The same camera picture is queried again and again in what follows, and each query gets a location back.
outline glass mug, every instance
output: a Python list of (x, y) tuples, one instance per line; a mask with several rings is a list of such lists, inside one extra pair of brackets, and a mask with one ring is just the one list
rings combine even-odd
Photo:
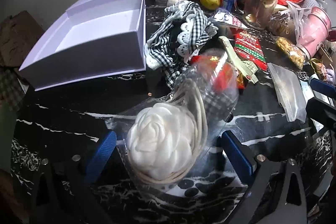
[(244, 10), (241, 10), (238, 8), (237, 0), (234, 1), (236, 10), (243, 14), (244, 23), (257, 30), (266, 28), (278, 2), (278, 0), (245, 0)]

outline black and white checkered cloth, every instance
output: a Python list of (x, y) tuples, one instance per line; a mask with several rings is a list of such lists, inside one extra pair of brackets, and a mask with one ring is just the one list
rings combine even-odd
[(225, 93), (209, 92), (202, 94), (206, 117), (226, 120), (232, 113), (238, 97), (229, 98)]
[[(1, 54), (0, 65), (4, 66)], [(9, 69), (0, 68), (0, 100), (4, 100), (10, 110), (19, 111), (24, 96), (16, 74)]]
[(185, 73), (177, 78), (174, 91), (176, 92), (180, 85), (187, 79), (193, 79), (201, 93), (204, 104), (204, 110), (208, 121), (226, 120), (237, 104), (239, 92), (238, 89), (230, 88), (222, 92), (216, 92), (211, 85), (202, 76), (198, 65), (192, 65)]
[(165, 9), (165, 20), (145, 45), (147, 66), (151, 69), (163, 67), (167, 85), (170, 89), (173, 89), (176, 78), (189, 67), (184, 63), (184, 58), (177, 53), (177, 49), (181, 48), (181, 45), (174, 43), (172, 48), (170, 30), (173, 28), (173, 20), (183, 20), (190, 14), (195, 15), (194, 25), (190, 32), (188, 45), (183, 52), (186, 56), (191, 56), (218, 30), (208, 21), (200, 6), (192, 1), (179, 0), (175, 5), (167, 7)]

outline brown box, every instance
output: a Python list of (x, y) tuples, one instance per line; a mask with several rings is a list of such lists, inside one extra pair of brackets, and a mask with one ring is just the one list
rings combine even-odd
[(0, 23), (0, 51), (5, 66), (20, 67), (44, 30), (27, 12), (7, 17)]

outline bag of peanuts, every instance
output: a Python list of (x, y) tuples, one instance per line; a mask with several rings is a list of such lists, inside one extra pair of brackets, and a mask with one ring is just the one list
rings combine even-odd
[(303, 68), (306, 55), (300, 48), (284, 37), (272, 36), (272, 40), (299, 69)]

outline metal screw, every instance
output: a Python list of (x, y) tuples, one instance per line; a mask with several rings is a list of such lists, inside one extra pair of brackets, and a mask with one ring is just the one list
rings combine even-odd
[(266, 157), (264, 155), (258, 155), (257, 156), (257, 160), (259, 160), (259, 161), (265, 161)]
[(73, 157), (72, 157), (72, 160), (73, 161), (79, 161), (81, 159), (81, 156), (80, 155), (74, 155)]
[(290, 165), (296, 165), (296, 161), (293, 159), (289, 159), (288, 162)]
[(48, 160), (48, 159), (43, 159), (43, 160), (41, 161), (41, 164), (42, 164), (42, 165), (47, 165), (47, 164), (48, 164), (48, 162), (49, 162), (49, 160)]

